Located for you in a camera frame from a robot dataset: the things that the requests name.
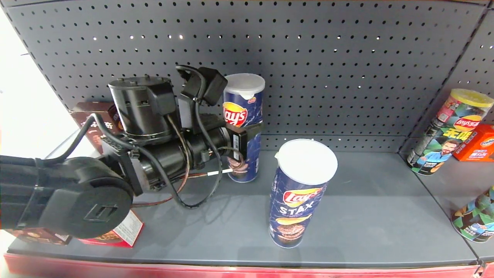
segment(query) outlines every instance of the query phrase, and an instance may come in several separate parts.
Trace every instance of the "lay's chip can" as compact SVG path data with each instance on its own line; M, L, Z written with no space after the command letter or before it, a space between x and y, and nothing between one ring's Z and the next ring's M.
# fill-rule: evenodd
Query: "lay's chip can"
M247 127L262 123L262 90L265 81L256 74L239 73L225 77L228 85L223 93L223 117L225 121L237 127ZM228 175L239 183L248 183L257 177L259 170L259 153L261 134L257 134L247 143L247 157L241 168L240 163L228 158L228 163L235 170Z
M452 89L448 100L408 156L408 166L418 174L435 173L470 137L493 104L494 99L485 94Z
M451 216L453 227L466 239L486 242L494 236L494 186Z
M327 146L310 139L288 141L276 158L278 168L271 188L269 234L278 246L293 248L302 241L338 161Z

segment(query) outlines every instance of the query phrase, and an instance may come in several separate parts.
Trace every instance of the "orange box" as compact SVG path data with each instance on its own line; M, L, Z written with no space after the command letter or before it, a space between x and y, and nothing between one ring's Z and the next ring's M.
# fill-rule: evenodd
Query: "orange box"
M494 125L479 125L453 156L459 161L494 162Z

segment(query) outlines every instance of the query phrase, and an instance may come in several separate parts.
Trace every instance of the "yellow lid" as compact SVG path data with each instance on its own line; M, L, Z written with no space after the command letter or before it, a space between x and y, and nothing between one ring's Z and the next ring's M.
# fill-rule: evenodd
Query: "yellow lid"
M476 107L491 108L494 104L494 99L472 90L452 89L451 96L465 104Z

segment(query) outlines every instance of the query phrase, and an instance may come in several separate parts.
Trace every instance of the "lay's logo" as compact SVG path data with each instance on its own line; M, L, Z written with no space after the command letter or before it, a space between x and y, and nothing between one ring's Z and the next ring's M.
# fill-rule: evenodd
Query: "lay's logo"
M488 146L494 144L494 137L487 138L485 141L480 143L482 148L487 148Z
M478 115L469 115L463 118L460 118L454 123L454 127L463 132L474 130L482 120L481 116Z
M247 119L247 109L233 102L223 103L223 116L225 121L236 127L242 126Z
M283 194L283 201L291 208L296 208L323 190L322 188L288 190Z

